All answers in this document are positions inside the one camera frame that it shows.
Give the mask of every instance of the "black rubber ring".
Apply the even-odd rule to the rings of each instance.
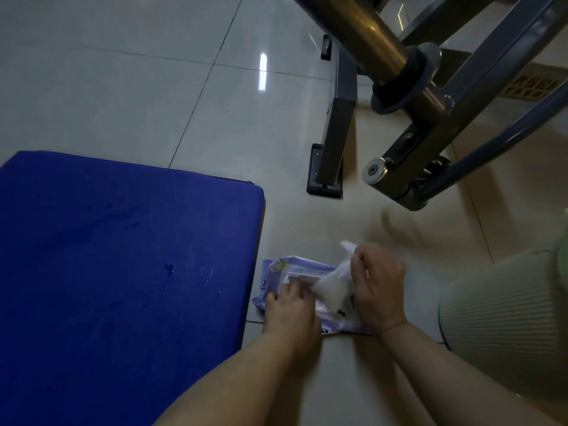
[[[407,95],[426,68],[427,59],[422,51],[415,46],[407,49],[408,59],[398,76],[384,85],[373,85],[373,94],[384,106],[392,106]]]

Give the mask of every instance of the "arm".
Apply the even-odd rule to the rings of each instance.
[[[378,245],[356,250],[351,276],[361,320],[386,346],[436,424],[558,425],[408,323],[404,267]]]
[[[269,294],[262,335],[183,393],[154,426],[260,426],[294,358],[320,338],[322,323],[299,281]]]

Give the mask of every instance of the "black rubber foot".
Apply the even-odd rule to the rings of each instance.
[[[312,145],[312,153],[309,157],[309,174],[308,186],[306,191],[308,194],[316,196],[331,197],[333,199],[341,199],[343,197],[343,160],[339,167],[339,175],[337,175],[336,185],[322,185],[315,181],[317,175],[317,168],[319,167],[320,158],[322,155],[323,145],[314,143]]]
[[[331,38],[327,34],[323,35],[322,55],[320,55],[320,58],[331,61]]]

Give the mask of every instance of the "person's left hand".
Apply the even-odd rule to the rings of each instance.
[[[274,293],[267,295],[262,332],[288,341],[294,354],[309,351],[321,337],[321,329],[315,299],[302,289],[299,279],[291,278],[289,284],[283,284],[278,298]]]

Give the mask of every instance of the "tile floor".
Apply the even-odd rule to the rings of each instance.
[[[402,2],[406,24],[419,1],[392,1],[387,24],[398,26]],[[492,5],[469,27],[491,29],[507,9]],[[473,34],[448,45],[472,49]],[[539,61],[563,65],[564,36]],[[413,213],[360,178],[408,125],[402,113],[370,110],[362,77],[344,199],[308,196],[309,150],[322,136],[328,92],[321,37],[292,0],[3,0],[0,164],[45,149],[250,180],[266,194],[259,264],[289,254],[337,264],[347,238],[463,274],[559,233],[568,112]],[[448,156],[463,157],[527,106],[496,100]],[[257,272],[252,296],[258,291]],[[260,321],[250,305],[244,344]],[[295,368],[271,424],[432,423],[370,337],[326,339],[313,366]]]

